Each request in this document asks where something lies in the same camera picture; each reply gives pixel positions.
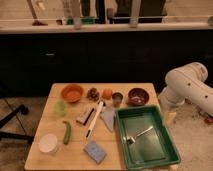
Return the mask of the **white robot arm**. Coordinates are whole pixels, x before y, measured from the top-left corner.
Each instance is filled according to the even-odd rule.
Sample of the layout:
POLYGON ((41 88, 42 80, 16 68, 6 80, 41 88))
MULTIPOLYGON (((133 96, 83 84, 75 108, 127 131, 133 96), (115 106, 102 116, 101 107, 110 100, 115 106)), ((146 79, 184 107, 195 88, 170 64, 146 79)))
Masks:
POLYGON ((205 84, 207 68, 199 62, 170 70, 165 76, 166 87, 158 98, 164 111, 181 106, 186 99, 213 117, 213 88, 205 84))

